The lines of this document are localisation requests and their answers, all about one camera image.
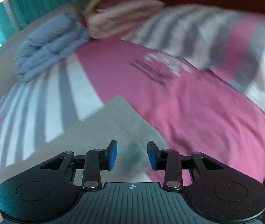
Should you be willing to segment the grey sweatpants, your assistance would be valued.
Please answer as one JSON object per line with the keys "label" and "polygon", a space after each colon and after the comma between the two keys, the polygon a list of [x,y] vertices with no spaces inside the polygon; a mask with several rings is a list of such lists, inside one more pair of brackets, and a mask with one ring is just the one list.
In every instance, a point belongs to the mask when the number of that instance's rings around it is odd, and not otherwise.
{"label": "grey sweatpants", "polygon": [[116,163],[112,171],[102,172],[102,180],[150,181],[146,173],[151,168],[147,143],[154,141],[163,149],[167,147],[166,141],[128,101],[116,96],[88,119],[77,121],[61,136],[40,146],[28,159],[17,161],[2,169],[0,184],[64,151],[83,155],[91,149],[106,148],[112,140],[116,140],[118,144]]}

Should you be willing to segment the striped bed with sheet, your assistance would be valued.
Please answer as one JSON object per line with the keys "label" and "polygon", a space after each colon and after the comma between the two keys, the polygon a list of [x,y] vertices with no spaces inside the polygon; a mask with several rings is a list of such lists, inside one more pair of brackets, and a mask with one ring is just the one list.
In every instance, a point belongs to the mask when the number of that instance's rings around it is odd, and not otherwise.
{"label": "striped bed with sheet", "polygon": [[265,114],[189,63],[117,38],[81,46],[0,99],[0,170],[85,120],[115,96],[188,155],[203,152],[265,180]]}

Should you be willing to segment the folded light blue duvet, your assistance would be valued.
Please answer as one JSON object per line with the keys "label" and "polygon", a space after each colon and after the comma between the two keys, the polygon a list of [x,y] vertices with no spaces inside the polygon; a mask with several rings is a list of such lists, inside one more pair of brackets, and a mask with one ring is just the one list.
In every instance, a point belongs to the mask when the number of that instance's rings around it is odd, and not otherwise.
{"label": "folded light blue duvet", "polygon": [[13,58],[19,81],[27,83],[89,41],[89,31],[80,20],[60,13],[49,19],[21,43]]}

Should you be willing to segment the striped pillow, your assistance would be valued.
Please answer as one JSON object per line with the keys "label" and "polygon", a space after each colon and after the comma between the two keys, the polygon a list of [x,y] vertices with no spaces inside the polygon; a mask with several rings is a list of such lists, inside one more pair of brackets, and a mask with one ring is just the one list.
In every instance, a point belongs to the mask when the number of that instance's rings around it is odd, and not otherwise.
{"label": "striped pillow", "polygon": [[212,71],[265,114],[265,15],[194,4],[167,7],[123,39]]}

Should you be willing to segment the folded pink blanket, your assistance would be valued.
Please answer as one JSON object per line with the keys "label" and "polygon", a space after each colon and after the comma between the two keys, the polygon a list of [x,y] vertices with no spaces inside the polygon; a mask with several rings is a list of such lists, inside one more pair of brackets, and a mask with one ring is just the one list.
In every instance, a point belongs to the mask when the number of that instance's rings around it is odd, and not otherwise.
{"label": "folded pink blanket", "polygon": [[91,38],[102,39],[141,24],[164,8],[160,0],[130,0],[98,9],[86,18]]}

